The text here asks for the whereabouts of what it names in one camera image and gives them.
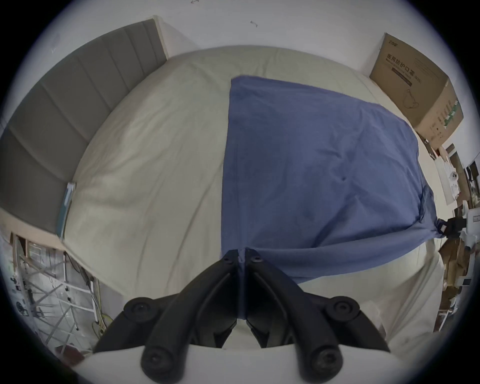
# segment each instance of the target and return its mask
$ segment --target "black plastic bracket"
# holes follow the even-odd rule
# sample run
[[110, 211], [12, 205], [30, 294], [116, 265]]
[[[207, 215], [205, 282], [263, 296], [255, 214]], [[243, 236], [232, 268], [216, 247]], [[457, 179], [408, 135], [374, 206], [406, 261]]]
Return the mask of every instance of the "black plastic bracket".
[[340, 371], [338, 344], [388, 351], [355, 300], [307, 294], [257, 251], [246, 249], [244, 261], [229, 251], [177, 295], [129, 301], [94, 353], [145, 345], [144, 373], [157, 383], [175, 383], [183, 375], [189, 344], [222, 348], [237, 323], [241, 282], [247, 324], [260, 346], [295, 343], [300, 374], [308, 382], [326, 382]]

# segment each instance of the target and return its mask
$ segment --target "metal rack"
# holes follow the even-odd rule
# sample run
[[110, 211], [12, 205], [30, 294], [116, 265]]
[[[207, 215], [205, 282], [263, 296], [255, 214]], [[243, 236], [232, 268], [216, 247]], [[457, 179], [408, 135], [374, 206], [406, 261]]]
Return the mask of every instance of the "metal rack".
[[[91, 335], [86, 336], [84, 334], [86, 327], [83, 327], [83, 330], [81, 330], [77, 321], [77, 315], [85, 317], [83, 314], [91, 313], [93, 316], [87, 316], [92, 316], [97, 324], [99, 321], [103, 321], [102, 316], [100, 316], [99, 320], [97, 314], [97, 312], [100, 313], [100, 310], [98, 301], [96, 300], [93, 281], [90, 282], [90, 286], [86, 286], [85, 288], [80, 287], [73, 282], [69, 282], [67, 278], [68, 260], [65, 254], [63, 254], [63, 259], [61, 261], [55, 262], [50, 266], [43, 265], [38, 259], [34, 260], [31, 256], [40, 256], [42, 250], [49, 249], [31, 243], [28, 240], [25, 242], [25, 253], [27, 255], [24, 254], [18, 237], [13, 235], [13, 264], [17, 274], [20, 291], [24, 297], [26, 312], [30, 319], [32, 319], [29, 322], [30, 327], [37, 334], [43, 344], [52, 351], [55, 346], [52, 345], [51, 341], [56, 340], [62, 345], [60, 354], [64, 353], [69, 343], [73, 344], [77, 349], [84, 353], [91, 352], [93, 348], [91, 342], [92, 337]], [[60, 280], [56, 274], [52, 272], [60, 268], [63, 270], [63, 280]], [[44, 286], [42, 287], [38, 282], [32, 281], [38, 279], [39, 275], [47, 277], [48, 281], [52, 283], [53, 288], [48, 289]], [[64, 288], [64, 291], [67, 292], [67, 300], [59, 297], [57, 294], [60, 291], [60, 288]], [[91, 307], [86, 306], [85, 304], [79, 304], [71, 298], [71, 296], [73, 296], [73, 298], [79, 298], [81, 295], [83, 295], [83, 301], [87, 300], [87, 302], [89, 301], [91, 303]], [[45, 316], [45, 313], [41, 310], [42, 307], [52, 310], [49, 314], [56, 313], [59, 316]], [[58, 318], [54, 324], [46, 320], [47, 318], [52, 317]], [[67, 321], [67, 317], [71, 320], [72, 324]], [[87, 348], [82, 347], [82, 345], [85, 344], [88, 345]]]

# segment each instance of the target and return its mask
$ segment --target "upholstered headboard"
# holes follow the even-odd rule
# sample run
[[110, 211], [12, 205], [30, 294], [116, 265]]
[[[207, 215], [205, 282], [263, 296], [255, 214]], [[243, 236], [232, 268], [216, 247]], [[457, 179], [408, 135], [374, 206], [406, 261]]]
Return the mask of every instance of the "upholstered headboard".
[[0, 139], [0, 207], [54, 233], [88, 143], [115, 106], [166, 61], [150, 19], [96, 38], [48, 71]]

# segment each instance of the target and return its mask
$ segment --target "blue cloth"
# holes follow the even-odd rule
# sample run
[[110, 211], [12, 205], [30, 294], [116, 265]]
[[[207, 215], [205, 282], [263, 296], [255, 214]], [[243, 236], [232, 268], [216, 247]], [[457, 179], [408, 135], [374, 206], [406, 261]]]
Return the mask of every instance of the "blue cloth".
[[436, 222], [405, 121], [321, 88], [232, 79], [222, 254], [256, 249], [302, 282], [396, 259], [440, 237]]

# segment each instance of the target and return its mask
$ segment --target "mattress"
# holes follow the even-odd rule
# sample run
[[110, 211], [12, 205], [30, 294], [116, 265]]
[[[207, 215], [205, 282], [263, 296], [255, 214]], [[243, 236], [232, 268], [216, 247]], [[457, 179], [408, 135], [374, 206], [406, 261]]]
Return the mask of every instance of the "mattress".
[[[126, 298], [177, 293], [219, 259], [228, 94], [230, 80], [243, 74], [340, 92], [405, 119], [370, 79], [314, 55], [226, 47], [171, 58], [112, 111], [73, 178], [64, 244]], [[435, 164], [416, 137], [437, 215], [448, 219]], [[432, 257], [423, 244], [388, 264], [301, 286], [363, 302], [403, 284]]]

